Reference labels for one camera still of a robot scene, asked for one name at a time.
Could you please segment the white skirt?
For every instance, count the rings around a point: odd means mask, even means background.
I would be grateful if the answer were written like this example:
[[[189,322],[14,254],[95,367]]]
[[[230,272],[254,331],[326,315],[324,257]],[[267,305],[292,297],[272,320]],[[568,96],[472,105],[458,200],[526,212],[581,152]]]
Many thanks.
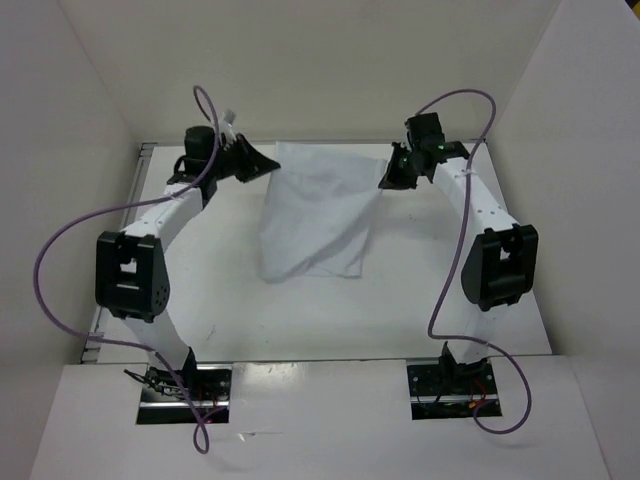
[[[298,276],[362,276],[386,161],[325,146],[278,142],[259,240],[260,275],[270,283]]]

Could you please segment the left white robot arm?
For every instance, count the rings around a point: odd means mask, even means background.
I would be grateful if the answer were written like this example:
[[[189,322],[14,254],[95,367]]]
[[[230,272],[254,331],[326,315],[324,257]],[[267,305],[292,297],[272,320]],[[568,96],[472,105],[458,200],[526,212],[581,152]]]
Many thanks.
[[[123,230],[98,237],[95,282],[97,304],[120,319],[148,355],[144,382],[163,384],[180,400],[197,392],[200,377],[193,349],[181,339],[167,310],[171,287],[165,252],[207,207],[220,181],[234,177],[248,183],[280,167],[244,135],[219,133],[210,126],[188,128],[184,148],[160,202]]]

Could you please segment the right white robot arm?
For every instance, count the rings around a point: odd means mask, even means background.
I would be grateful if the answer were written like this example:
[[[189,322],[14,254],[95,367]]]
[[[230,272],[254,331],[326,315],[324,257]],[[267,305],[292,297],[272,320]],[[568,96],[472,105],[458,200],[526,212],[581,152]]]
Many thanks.
[[[414,189],[424,177],[467,221],[450,282],[453,293],[465,297],[467,307],[458,315],[454,332],[443,337],[438,369],[442,388],[459,393],[486,364],[498,326],[531,291],[539,235],[500,206],[470,166],[465,146],[446,140],[437,114],[414,115],[405,127],[407,137],[393,143],[380,188]]]

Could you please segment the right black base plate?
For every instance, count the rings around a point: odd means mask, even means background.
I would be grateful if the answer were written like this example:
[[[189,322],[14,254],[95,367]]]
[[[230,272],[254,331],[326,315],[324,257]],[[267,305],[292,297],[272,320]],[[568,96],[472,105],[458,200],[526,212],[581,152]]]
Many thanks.
[[[408,363],[406,371],[414,421],[472,418],[478,405],[479,418],[502,416],[490,364],[479,374],[457,380],[446,380],[434,362]]]

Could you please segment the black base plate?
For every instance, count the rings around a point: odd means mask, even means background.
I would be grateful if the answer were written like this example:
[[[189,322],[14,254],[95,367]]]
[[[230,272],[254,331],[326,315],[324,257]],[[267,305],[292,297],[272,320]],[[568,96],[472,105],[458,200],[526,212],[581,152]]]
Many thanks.
[[[144,375],[128,372],[142,384],[138,425],[195,424],[184,395],[166,372],[149,367]],[[197,371],[189,394],[206,424],[226,424],[230,416],[232,369],[203,366]]]
[[[408,363],[406,371],[414,421],[472,418],[478,405],[479,418],[502,416],[490,364],[479,374],[457,380],[446,380],[434,362]]]

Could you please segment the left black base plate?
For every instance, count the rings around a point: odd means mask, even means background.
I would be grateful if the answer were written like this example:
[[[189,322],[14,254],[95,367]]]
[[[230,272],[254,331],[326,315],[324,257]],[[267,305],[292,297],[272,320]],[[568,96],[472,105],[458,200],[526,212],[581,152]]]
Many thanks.
[[[195,424],[184,395],[166,372],[149,367],[144,375],[128,372],[142,384],[138,425]],[[206,424],[226,424],[230,416],[232,369],[203,366],[197,371],[189,394]]]

